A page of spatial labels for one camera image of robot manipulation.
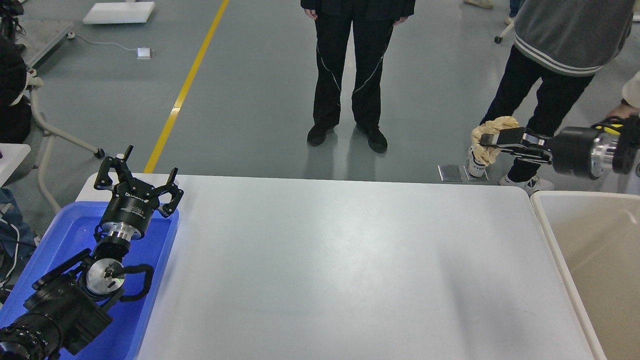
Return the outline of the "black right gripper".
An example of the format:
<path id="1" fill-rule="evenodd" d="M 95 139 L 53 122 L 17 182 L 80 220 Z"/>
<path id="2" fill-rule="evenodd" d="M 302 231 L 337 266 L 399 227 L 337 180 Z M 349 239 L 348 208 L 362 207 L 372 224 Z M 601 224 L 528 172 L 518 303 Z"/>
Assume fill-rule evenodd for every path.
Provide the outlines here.
<path id="1" fill-rule="evenodd" d="M 619 136 L 602 129 L 566 127 L 552 137 L 517 127 L 482 134 L 480 146 L 498 148 L 524 162 L 552 165 L 558 174 L 596 180 L 613 170 Z"/>

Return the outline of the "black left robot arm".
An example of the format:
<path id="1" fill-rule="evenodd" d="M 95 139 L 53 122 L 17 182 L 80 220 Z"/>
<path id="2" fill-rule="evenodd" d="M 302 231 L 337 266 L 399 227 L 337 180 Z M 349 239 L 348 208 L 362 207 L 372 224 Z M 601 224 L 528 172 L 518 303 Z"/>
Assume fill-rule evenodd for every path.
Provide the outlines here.
<path id="1" fill-rule="evenodd" d="M 146 236 L 153 215 L 172 216 L 183 197 L 173 168 L 162 186 L 134 177 L 127 160 L 108 156 L 94 189 L 111 197 L 94 228 L 94 249 L 83 249 L 32 284 L 26 312 L 1 329 L 3 360 L 58 360 L 61 351 L 77 354 L 112 322 L 111 307 L 142 300 L 152 289 L 157 268 L 125 265 L 131 243 Z"/>

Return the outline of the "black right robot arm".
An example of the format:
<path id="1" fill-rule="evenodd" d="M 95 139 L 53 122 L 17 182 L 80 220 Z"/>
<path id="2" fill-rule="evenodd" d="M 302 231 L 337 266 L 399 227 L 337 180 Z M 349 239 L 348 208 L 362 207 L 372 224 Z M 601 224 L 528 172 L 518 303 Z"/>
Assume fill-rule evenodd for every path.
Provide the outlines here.
<path id="1" fill-rule="evenodd" d="M 521 161 L 550 165 L 558 174 L 596 180 L 605 171 L 629 174 L 639 150 L 639 115 L 608 117 L 590 127 L 565 127 L 555 136 L 526 127 L 480 132 L 478 144 Z"/>

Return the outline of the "hand of person right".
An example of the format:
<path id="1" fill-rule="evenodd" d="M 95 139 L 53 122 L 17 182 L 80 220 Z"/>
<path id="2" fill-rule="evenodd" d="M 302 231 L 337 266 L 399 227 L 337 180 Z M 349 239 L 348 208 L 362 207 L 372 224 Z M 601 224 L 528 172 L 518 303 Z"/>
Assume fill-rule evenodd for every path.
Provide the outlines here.
<path id="1" fill-rule="evenodd" d="M 605 118 L 619 117 L 621 119 L 628 119 L 630 116 L 638 116 L 639 111 L 637 107 L 630 105 L 626 100 L 622 99 L 618 105 L 606 114 Z"/>

